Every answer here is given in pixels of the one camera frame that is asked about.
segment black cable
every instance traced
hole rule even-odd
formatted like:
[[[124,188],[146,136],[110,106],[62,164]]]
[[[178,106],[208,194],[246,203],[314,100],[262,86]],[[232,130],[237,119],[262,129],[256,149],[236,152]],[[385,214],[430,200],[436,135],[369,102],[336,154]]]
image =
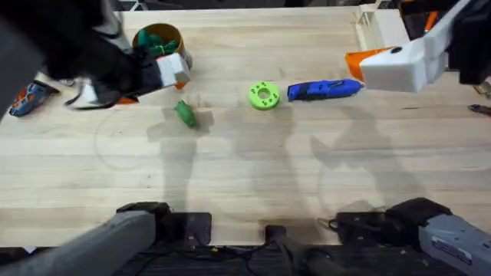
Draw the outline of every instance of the black cable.
[[[250,258],[243,258],[243,260],[244,260],[245,269],[247,269],[247,271],[250,274],[252,274],[254,276],[264,276],[263,274],[260,274],[256,271],[252,270],[251,265],[249,263],[252,260],[252,256],[250,256]]]
[[[147,267],[153,263],[154,261],[162,258],[162,257],[166,257],[168,256],[170,253],[172,252],[166,252],[164,254],[160,254],[160,255],[156,255],[156,256],[153,256],[152,258],[150,258],[145,264],[143,264],[140,268],[140,270],[134,275],[134,276],[140,276],[146,269]]]
[[[290,256],[290,254],[288,253],[288,251],[286,250],[286,247],[284,245],[282,245],[280,242],[276,242],[276,244],[279,248],[279,251],[283,255],[283,261],[285,262],[288,276],[293,276],[292,257]]]
[[[371,232],[380,232],[382,230],[381,227],[374,227],[374,226],[370,226],[370,225],[367,225],[364,223],[349,222],[349,221],[339,222],[336,218],[329,219],[328,221],[326,219],[320,218],[320,219],[318,219],[318,223],[322,227],[324,227],[328,230],[331,230],[333,232],[337,232],[339,230],[340,225],[350,225],[350,226],[362,228],[362,229],[365,229],[365,230],[368,230]]]

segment green object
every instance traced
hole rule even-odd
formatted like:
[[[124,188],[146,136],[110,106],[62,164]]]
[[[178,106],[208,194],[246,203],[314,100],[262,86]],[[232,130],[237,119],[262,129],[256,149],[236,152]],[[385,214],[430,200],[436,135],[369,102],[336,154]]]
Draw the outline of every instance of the green object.
[[[146,45],[154,57],[158,57],[165,54],[172,54],[177,50],[176,40],[171,40],[165,43],[158,35],[148,34],[145,29],[141,29],[138,32],[138,46]]]
[[[255,83],[249,88],[249,102],[257,110],[270,110],[279,103],[278,88],[265,81]]]
[[[163,51],[166,54],[172,54],[173,52],[175,52],[177,50],[177,46],[179,46],[177,41],[171,40],[171,41],[169,41],[169,43],[167,43],[163,46]]]
[[[162,38],[160,38],[158,35],[151,34],[149,36],[150,38],[150,46],[162,46],[164,45]]]
[[[177,112],[177,116],[179,116],[179,118],[188,127],[194,128],[198,126],[191,107],[187,105],[183,100],[180,100],[179,103],[177,103],[177,105],[174,107],[174,110]]]
[[[164,55],[166,53],[164,51],[162,45],[151,47],[150,52],[152,53],[152,55],[154,57],[158,57],[158,56]]]
[[[145,31],[145,29],[141,29],[140,31],[138,31],[138,46],[150,46],[150,44],[150,37],[147,34],[147,31]]]

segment blue toy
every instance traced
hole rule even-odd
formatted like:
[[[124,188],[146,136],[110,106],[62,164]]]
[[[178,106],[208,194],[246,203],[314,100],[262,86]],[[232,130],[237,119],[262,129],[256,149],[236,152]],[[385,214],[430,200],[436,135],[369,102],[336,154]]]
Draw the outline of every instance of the blue toy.
[[[288,87],[288,100],[324,100],[350,97],[361,88],[363,88],[363,84],[349,79],[305,82]]]
[[[34,80],[14,99],[8,113],[15,117],[22,117],[42,105],[51,94],[58,93],[60,92],[53,87]]]

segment wooden tabletop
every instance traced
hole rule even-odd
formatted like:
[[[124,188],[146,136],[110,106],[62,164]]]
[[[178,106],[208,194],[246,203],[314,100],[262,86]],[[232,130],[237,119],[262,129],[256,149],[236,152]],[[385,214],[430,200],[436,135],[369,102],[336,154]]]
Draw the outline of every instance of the wooden tabletop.
[[[336,243],[317,218],[426,196],[491,232],[491,119],[444,74],[418,94],[363,90],[288,103],[289,84],[349,77],[357,8],[146,11],[124,14],[129,39],[155,22],[181,30],[192,82],[142,103],[75,112],[63,91],[0,125],[0,246],[59,245],[139,201],[213,214],[214,244],[258,244],[287,225],[304,242]],[[271,81],[270,111],[247,101]],[[199,130],[172,110],[184,99]]]

